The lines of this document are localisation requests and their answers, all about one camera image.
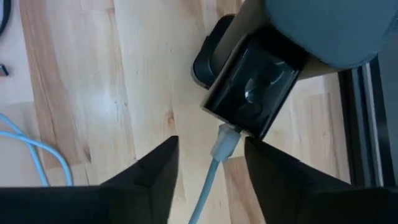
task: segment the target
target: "black frame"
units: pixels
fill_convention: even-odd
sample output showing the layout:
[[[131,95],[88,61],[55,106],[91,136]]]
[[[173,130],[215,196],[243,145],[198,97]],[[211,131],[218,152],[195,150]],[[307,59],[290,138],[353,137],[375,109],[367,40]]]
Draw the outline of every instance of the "black frame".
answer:
[[[379,58],[338,77],[351,183],[395,186]]]

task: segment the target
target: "white cable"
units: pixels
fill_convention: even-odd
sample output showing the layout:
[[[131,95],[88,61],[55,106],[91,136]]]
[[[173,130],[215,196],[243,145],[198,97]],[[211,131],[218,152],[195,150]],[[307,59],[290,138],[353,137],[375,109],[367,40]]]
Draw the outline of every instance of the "white cable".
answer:
[[[218,139],[211,150],[211,156],[213,156],[213,160],[211,161],[205,184],[200,192],[197,205],[193,210],[188,224],[196,224],[198,222],[201,211],[205,206],[206,199],[209,196],[211,186],[213,185],[218,164],[232,156],[232,153],[234,152],[240,138],[240,133],[230,128],[227,124],[222,124],[218,127]]]

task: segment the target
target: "wooden floor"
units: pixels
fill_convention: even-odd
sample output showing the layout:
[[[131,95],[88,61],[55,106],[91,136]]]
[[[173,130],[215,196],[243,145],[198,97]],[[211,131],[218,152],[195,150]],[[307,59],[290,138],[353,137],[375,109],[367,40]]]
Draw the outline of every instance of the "wooden floor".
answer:
[[[21,0],[0,37],[0,113],[55,146],[77,185],[121,172],[171,135],[180,170],[169,223],[186,223],[220,122],[200,109],[190,67],[218,18],[239,0]],[[8,128],[0,124],[0,129]],[[349,181],[336,75],[299,81],[265,141]],[[25,145],[0,139],[0,186],[39,186]],[[218,170],[200,223],[264,223],[243,143]],[[58,162],[40,152],[53,185]]]

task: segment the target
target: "light blue cable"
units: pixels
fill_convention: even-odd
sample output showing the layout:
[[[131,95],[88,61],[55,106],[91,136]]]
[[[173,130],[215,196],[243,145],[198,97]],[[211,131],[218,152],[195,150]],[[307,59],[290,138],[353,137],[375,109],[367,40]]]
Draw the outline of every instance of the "light blue cable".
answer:
[[[68,167],[68,164],[67,164],[66,160],[61,156],[61,154],[57,150],[55,150],[54,148],[52,148],[46,144],[43,144],[41,142],[27,138],[26,136],[21,134],[22,131],[3,114],[0,114],[0,119],[4,120],[13,130],[15,130],[18,133],[18,134],[14,134],[14,133],[10,133],[8,131],[0,131],[0,136],[6,136],[9,138],[18,139],[18,140],[24,141],[26,144],[29,145],[28,147],[30,149],[30,153],[32,154],[34,164],[37,168],[37,171],[39,172],[40,179],[42,180],[42,182],[43,182],[42,174],[44,175],[44,180],[45,180],[45,182],[43,182],[44,185],[45,185],[45,183],[47,183],[47,185],[48,185],[47,178],[45,177],[45,173],[43,171],[43,167],[41,166],[40,159],[39,159],[35,149],[31,145],[41,147],[42,149],[53,154],[58,159],[58,161],[61,163],[61,166],[65,173],[65,178],[67,180],[67,186],[73,185],[72,175],[71,175],[70,169]]]
[[[205,206],[207,197],[209,196],[211,186],[213,185],[213,181],[214,181],[219,163],[220,162],[218,162],[215,159],[213,159],[211,161],[209,171],[207,172],[205,184],[203,185],[203,189],[200,192],[198,203],[192,213],[191,219],[189,219],[188,224],[196,224],[198,222],[201,211],[203,210],[203,207]]]
[[[8,117],[4,114],[0,114],[0,119],[3,120],[8,126],[10,126],[17,134],[25,136],[25,134],[16,126]],[[42,182],[44,187],[49,187],[49,182],[47,181],[47,177],[45,176],[45,172],[43,170],[42,164],[39,159],[39,155],[37,155],[36,150],[33,146],[27,142],[25,142],[26,146],[29,148],[30,155],[32,156],[33,163],[36,166],[37,172],[40,176],[40,181]]]

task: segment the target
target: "black clip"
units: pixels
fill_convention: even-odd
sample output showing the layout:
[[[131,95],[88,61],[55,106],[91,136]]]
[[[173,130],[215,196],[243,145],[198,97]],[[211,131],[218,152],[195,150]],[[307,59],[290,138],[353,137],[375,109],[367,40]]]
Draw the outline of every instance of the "black clip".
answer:
[[[8,76],[10,73],[8,72],[5,65],[0,64],[0,77],[1,76]]]

